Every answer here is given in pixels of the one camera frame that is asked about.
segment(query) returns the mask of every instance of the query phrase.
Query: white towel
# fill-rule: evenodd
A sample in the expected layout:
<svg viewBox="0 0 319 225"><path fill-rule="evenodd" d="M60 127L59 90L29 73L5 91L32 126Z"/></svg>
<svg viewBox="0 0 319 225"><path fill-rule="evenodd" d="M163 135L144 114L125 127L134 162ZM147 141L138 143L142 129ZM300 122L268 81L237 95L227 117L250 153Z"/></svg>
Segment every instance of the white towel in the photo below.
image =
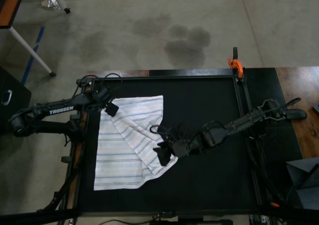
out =
<svg viewBox="0 0 319 225"><path fill-rule="evenodd" d="M176 162L160 165L153 148L162 142L150 132L163 117L163 96L115 99L114 117L101 112L94 190L136 189L156 179Z"/></svg>

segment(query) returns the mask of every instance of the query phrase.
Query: wet spot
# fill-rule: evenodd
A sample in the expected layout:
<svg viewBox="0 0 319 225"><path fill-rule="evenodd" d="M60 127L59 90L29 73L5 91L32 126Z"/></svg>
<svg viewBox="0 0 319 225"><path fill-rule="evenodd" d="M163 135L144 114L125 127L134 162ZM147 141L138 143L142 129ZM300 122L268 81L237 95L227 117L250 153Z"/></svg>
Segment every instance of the wet spot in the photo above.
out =
<svg viewBox="0 0 319 225"><path fill-rule="evenodd" d="M104 45L105 32L100 31L86 35L79 44L79 56L87 66L108 57L109 52Z"/></svg>
<svg viewBox="0 0 319 225"><path fill-rule="evenodd" d="M186 40L169 42L165 46L169 61L177 68L202 67L205 62L203 49Z"/></svg>
<svg viewBox="0 0 319 225"><path fill-rule="evenodd" d="M161 14L157 18L140 19L133 23L133 33L144 37L154 37L163 32L170 22L170 16L167 14Z"/></svg>
<svg viewBox="0 0 319 225"><path fill-rule="evenodd" d="M171 37L186 38L188 36L188 28L181 25L174 25L169 29Z"/></svg>
<svg viewBox="0 0 319 225"><path fill-rule="evenodd" d="M125 44L121 46L122 51L127 56L127 58L138 68L137 55L139 52L139 47L136 44Z"/></svg>
<svg viewBox="0 0 319 225"><path fill-rule="evenodd" d="M211 35L201 27L189 30L185 26L170 28L171 37L185 38L168 42L164 47L169 62L176 68L199 68L205 63L204 48L209 46Z"/></svg>
<svg viewBox="0 0 319 225"><path fill-rule="evenodd" d="M131 60L135 59L138 52L139 52L139 47L136 44L126 44L122 45L122 50L125 53L125 55L130 58Z"/></svg>
<svg viewBox="0 0 319 225"><path fill-rule="evenodd" d="M210 33L201 27L196 27L189 32L188 40L198 47L207 47L210 44Z"/></svg>

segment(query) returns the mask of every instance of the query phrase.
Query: clamp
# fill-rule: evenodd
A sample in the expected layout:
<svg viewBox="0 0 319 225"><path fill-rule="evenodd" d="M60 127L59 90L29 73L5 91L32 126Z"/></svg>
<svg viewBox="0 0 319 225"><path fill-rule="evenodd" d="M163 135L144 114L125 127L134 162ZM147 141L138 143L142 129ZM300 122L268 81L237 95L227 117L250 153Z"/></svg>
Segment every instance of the clamp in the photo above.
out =
<svg viewBox="0 0 319 225"><path fill-rule="evenodd" d="M233 60L228 58L228 64L229 64L230 68L238 70L238 78L242 79L244 76L244 70L243 70L243 66L241 65L241 62L238 61L237 47L233 47Z"/></svg>

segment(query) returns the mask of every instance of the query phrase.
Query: drawer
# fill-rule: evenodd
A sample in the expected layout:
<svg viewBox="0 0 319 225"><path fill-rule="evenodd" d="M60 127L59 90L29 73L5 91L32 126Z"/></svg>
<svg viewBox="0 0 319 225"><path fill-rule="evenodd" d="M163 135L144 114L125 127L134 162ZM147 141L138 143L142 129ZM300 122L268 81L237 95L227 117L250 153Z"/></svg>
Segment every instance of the drawer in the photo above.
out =
<svg viewBox="0 0 319 225"><path fill-rule="evenodd" d="M0 131L4 131L7 120L29 106L31 92L4 69L0 74Z"/></svg>

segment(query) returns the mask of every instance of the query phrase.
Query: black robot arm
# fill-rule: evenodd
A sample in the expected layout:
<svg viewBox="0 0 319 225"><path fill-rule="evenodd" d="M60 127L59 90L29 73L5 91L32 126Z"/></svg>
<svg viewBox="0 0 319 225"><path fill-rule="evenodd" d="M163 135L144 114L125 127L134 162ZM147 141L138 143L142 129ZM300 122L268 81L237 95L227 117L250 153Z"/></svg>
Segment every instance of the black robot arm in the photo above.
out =
<svg viewBox="0 0 319 225"><path fill-rule="evenodd" d="M167 141L160 143L160 147L153 150L158 154L162 166L166 166L169 163L172 154L176 157L183 157L192 153L207 153L211 149L217 148L226 137L241 132L261 121L307 118L307 113L303 110L285 109L299 101L300 98L296 98L281 107L276 100L265 100L261 106L252 109L248 114L226 125L211 121L204 125L192 139L176 140L176 136L169 136Z"/></svg>
<svg viewBox="0 0 319 225"><path fill-rule="evenodd" d="M17 137L29 136L33 133L63 133L72 140L80 140L82 134L79 128L77 115L72 115L67 123L41 121L46 116L68 111L97 112L104 109L109 115L114 116L118 107L112 103L114 95L105 84L98 91L86 90L74 95L70 99L35 104L22 109L14 114L8 121L9 129Z"/></svg>

